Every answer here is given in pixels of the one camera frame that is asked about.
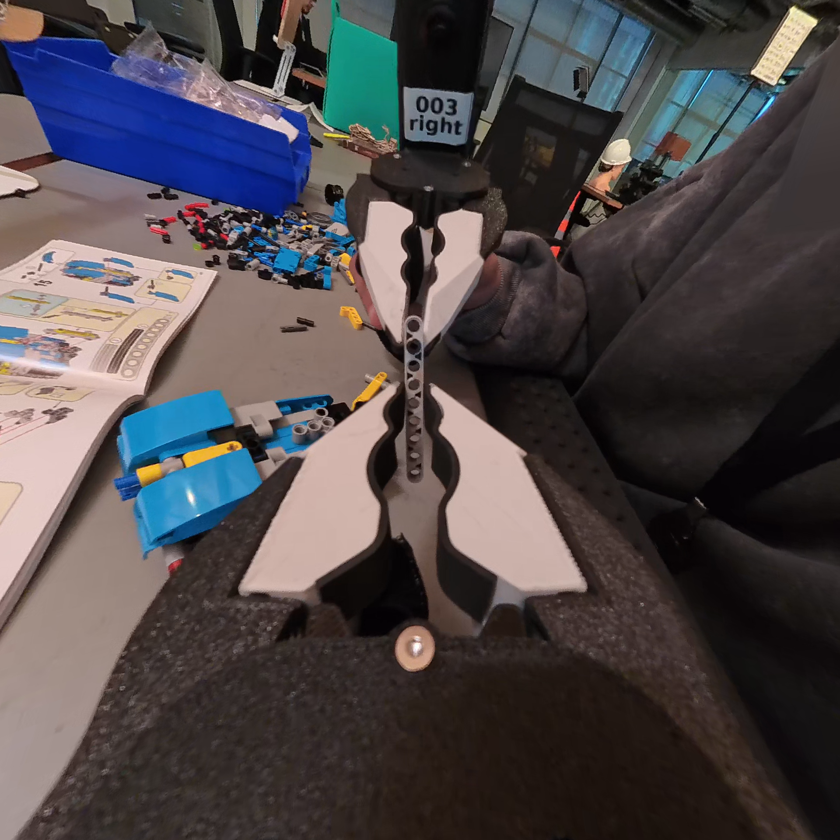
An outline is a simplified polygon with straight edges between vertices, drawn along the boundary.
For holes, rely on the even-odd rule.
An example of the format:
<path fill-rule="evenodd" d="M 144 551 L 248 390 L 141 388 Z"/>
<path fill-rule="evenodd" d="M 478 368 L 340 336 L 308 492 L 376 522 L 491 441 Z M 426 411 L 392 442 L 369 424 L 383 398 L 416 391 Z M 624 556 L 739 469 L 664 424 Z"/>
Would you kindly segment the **blue plastic bin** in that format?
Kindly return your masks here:
<path fill-rule="evenodd" d="M 277 130 L 112 73 L 97 39 L 5 43 L 24 95 L 59 157 L 176 191 L 279 215 L 309 182 L 308 121 Z"/>

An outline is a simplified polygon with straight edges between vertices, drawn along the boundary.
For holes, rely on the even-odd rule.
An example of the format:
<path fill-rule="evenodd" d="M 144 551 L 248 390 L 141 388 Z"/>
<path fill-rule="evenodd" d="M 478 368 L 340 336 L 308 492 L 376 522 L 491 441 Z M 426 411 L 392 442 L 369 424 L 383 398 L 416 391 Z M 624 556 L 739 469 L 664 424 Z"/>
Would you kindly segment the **grey desk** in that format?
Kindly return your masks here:
<path fill-rule="evenodd" d="M 69 161 L 43 164 L 35 177 L 40 191 L 2 202 L 2 267 L 52 238 L 204 265 L 183 227 L 164 245 L 144 224 L 144 214 L 168 214 L 197 196 L 151 201 L 157 185 Z M 220 267 L 159 360 L 149 404 L 213 389 L 234 405 L 314 393 L 353 399 L 364 375 L 397 372 L 372 331 L 340 317 L 356 297 L 343 278 L 330 291 L 292 290 Z M 280 332 L 298 317 L 316 327 Z M 15 838 L 65 769 L 123 646 L 167 580 L 158 554 L 143 559 L 130 504 L 112 486 L 116 433 L 92 460 L 2 629 L 2 838 Z"/>

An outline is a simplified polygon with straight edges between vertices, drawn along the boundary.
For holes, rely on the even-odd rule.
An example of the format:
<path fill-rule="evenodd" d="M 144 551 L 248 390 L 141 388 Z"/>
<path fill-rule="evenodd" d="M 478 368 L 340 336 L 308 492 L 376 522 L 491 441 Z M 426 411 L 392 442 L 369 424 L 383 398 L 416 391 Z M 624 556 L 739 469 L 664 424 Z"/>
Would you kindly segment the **mannequin head with hard hat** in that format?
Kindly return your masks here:
<path fill-rule="evenodd" d="M 597 173 L 590 181 L 590 186 L 599 193 L 608 193 L 632 157 L 628 139 L 621 138 L 610 142 L 599 160 Z"/>

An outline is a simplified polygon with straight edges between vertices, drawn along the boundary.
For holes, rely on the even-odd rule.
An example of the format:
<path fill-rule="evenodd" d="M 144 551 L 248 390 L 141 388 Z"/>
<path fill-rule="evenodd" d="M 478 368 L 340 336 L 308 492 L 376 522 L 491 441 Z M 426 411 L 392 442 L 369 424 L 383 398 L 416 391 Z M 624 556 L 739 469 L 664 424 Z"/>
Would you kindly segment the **hanging paper sign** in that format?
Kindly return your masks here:
<path fill-rule="evenodd" d="M 803 9 L 789 7 L 749 71 L 751 79 L 777 85 L 817 23 L 818 18 Z"/>

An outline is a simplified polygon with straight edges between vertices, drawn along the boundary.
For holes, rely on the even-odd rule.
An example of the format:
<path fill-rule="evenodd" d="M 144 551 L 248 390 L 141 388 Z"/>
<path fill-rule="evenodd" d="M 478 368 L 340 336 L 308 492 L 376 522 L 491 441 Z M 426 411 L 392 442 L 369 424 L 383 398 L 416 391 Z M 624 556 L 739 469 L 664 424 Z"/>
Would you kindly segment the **clear plastic bags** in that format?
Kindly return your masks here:
<path fill-rule="evenodd" d="M 148 88 L 170 93 L 230 116 L 284 133 L 300 134 L 282 108 L 223 79 L 211 65 L 171 52 L 150 25 L 117 57 L 111 72 Z"/>

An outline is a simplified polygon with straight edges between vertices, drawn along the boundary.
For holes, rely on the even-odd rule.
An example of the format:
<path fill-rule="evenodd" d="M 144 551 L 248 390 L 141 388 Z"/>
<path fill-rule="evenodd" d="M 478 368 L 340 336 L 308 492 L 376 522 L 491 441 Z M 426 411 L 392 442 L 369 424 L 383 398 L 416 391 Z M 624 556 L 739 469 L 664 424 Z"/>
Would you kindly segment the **black cabinet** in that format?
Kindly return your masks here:
<path fill-rule="evenodd" d="M 554 235 L 622 119 L 515 76 L 476 153 L 507 229 Z"/>

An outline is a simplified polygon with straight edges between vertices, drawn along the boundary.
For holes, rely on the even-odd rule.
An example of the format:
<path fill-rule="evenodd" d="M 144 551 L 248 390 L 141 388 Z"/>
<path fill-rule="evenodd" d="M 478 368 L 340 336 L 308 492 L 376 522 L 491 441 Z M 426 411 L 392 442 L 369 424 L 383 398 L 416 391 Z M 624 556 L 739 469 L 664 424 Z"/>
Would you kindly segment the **person's right hand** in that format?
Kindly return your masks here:
<path fill-rule="evenodd" d="M 373 329 L 377 331 L 382 330 L 382 322 L 380 321 L 378 313 L 375 309 L 371 293 L 365 284 L 360 263 L 360 255 L 358 253 L 351 258 L 349 273 L 359 295 L 361 306 L 366 313 L 364 319 Z"/>

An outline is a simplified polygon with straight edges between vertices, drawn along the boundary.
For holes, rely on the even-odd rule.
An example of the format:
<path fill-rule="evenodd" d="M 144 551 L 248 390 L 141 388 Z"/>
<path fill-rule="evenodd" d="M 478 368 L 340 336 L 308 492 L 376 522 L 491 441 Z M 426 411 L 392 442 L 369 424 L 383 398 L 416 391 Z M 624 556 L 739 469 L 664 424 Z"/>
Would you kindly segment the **yellow toy beam with pin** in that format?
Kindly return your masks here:
<path fill-rule="evenodd" d="M 380 371 L 376 374 L 365 374 L 364 383 L 365 388 L 352 401 L 350 406 L 352 412 L 356 411 L 363 404 L 368 403 L 379 394 L 384 385 L 389 384 L 388 373 L 386 371 Z"/>

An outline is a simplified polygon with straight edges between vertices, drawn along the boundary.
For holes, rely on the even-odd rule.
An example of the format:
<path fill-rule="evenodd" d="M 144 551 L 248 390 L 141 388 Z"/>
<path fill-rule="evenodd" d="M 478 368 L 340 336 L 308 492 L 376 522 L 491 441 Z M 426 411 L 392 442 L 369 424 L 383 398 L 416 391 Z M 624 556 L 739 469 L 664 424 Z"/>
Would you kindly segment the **green plastic board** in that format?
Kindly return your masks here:
<path fill-rule="evenodd" d="M 329 39 L 323 117 L 336 130 L 358 124 L 376 140 L 398 139 L 397 45 L 339 15 Z"/>

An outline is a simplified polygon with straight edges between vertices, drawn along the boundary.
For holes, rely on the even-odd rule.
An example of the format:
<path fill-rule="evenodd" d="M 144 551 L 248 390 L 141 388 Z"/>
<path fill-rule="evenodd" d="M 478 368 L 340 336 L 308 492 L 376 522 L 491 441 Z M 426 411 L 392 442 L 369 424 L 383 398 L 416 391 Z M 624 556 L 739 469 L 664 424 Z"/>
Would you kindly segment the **blue toy car model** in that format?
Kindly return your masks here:
<path fill-rule="evenodd" d="M 122 476 L 113 484 L 133 505 L 144 556 L 179 555 L 212 530 L 289 459 L 302 458 L 342 417 L 330 394 L 240 406 L 220 390 L 185 395 L 121 421 Z"/>

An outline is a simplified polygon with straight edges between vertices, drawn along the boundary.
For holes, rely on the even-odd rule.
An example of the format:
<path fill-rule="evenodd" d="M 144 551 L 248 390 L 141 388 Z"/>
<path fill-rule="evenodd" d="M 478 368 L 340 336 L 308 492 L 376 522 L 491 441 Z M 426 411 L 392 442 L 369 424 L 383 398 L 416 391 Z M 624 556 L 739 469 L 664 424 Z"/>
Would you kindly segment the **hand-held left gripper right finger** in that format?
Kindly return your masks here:
<path fill-rule="evenodd" d="M 438 511 L 437 578 L 447 597 L 585 592 L 587 583 L 526 452 L 437 385 L 426 391 Z"/>

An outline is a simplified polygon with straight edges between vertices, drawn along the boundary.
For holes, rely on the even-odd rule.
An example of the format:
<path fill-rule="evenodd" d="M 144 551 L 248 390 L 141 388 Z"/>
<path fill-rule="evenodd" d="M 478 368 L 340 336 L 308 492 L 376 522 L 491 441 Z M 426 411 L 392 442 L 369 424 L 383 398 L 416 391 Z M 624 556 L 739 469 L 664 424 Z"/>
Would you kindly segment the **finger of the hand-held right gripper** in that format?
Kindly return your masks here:
<path fill-rule="evenodd" d="M 371 201 L 359 258 L 383 333 L 392 346 L 403 347 L 405 321 L 418 313 L 421 290 L 421 234 L 413 211 L 392 201 Z"/>
<path fill-rule="evenodd" d="M 476 288 L 485 261 L 480 254 L 483 224 L 481 213 L 463 208 L 438 218 L 443 247 L 434 258 L 436 278 L 423 308 L 425 340 L 448 330 Z"/>

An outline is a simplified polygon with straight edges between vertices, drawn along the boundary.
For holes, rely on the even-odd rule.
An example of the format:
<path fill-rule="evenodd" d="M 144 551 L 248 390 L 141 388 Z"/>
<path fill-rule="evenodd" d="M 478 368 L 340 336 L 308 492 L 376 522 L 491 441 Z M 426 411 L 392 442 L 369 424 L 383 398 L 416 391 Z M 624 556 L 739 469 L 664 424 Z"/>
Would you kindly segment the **small wooden model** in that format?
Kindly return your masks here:
<path fill-rule="evenodd" d="M 344 146 L 357 154 L 374 159 L 384 154 L 392 154 L 400 150 L 399 141 L 391 135 L 386 126 L 382 126 L 385 136 L 377 139 L 367 127 L 353 123 L 349 127 L 349 137 L 343 141 Z"/>

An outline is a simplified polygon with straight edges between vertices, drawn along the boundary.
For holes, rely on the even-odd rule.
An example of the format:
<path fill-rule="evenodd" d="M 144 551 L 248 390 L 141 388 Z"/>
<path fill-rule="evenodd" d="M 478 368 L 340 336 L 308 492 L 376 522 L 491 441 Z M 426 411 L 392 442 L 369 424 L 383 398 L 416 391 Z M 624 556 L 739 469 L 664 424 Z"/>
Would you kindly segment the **white and wooden jointed arm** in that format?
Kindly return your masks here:
<path fill-rule="evenodd" d="M 1 42 L 30 43 L 43 34 L 44 27 L 42 12 L 1 1 Z"/>

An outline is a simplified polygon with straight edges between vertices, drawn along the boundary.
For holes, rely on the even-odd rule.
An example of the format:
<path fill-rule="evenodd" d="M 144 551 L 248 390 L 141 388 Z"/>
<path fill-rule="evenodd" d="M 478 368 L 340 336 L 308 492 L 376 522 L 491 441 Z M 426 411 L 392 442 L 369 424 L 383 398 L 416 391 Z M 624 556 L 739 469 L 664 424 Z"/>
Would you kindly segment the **grey perforated toy beam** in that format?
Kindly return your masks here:
<path fill-rule="evenodd" d="M 410 313 L 403 324 L 406 476 L 412 483 L 424 477 L 424 322 Z"/>

